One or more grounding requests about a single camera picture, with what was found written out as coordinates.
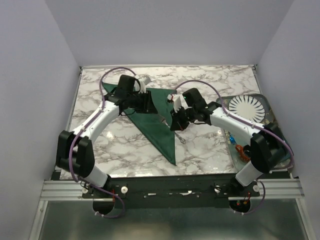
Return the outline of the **silver metal fork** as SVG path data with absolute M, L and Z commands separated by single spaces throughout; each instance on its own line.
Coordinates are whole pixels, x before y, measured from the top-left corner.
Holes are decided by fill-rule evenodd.
M 161 118 L 160 122 L 161 122 L 162 124 L 165 124 L 168 128 L 170 128 L 170 126 L 168 125 L 166 119 L 165 119 L 163 116 L 161 116 L 160 118 Z M 185 140 L 183 137 L 181 137 L 178 133 L 174 132 L 174 135 L 178 138 L 178 140 L 179 140 L 182 144 L 186 144 L 186 140 Z

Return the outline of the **dark green cloth napkin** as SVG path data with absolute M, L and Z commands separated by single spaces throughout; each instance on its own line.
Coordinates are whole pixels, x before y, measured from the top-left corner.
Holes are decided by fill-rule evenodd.
M 114 103 L 112 98 L 112 91 L 116 84 L 102 83 L 103 89 L 106 91 L 104 99 L 106 103 Z M 166 119 L 170 126 L 172 123 L 170 114 L 170 105 L 165 102 L 165 97 L 171 93 L 169 89 L 162 88 L 148 88 L 146 91 L 151 92 L 154 106 L 158 114 L 144 113 L 144 95 L 142 96 L 142 103 L 135 109 L 128 108 L 122 114 L 137 127 L 137 129 L 149 140 L 149 142 L 164 156 L 170 163 L 176 164 L 175 154 L 175 134 L 165 124 L 161 123 L 161 116 Z

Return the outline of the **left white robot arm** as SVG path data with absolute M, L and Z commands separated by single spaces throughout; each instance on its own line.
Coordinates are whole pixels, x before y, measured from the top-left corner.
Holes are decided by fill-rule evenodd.
M 157 114 L 148 76 L 121 75 L 117 86 L 102 96 L 98 108 L 72 131 L 62 131 L 58 137 L 56 166 L 72 177 L 94 185 L 93 191 L 101 198 L 111 191 L 110 176 L 95 165 L 93 144 L 103 130 L 127 109 L 139 114 Z

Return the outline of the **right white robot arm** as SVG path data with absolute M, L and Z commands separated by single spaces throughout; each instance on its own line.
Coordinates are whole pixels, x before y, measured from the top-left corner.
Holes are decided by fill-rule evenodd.
M 225 187 L 229 194 L 243 195 L 254 180 L 269 173 L 289 152 L 276 124 L 263 125 L 248 121 L 231 114 L 220 103 L 206 103 L 197 88 L 191 88 L 183 94 L 169 94 L 167 101 L 173 104 L 170 112 L 171 131 L 183 131 L 190 123 L 199 121 L 224 129 L 245 142 L 250 161 Z

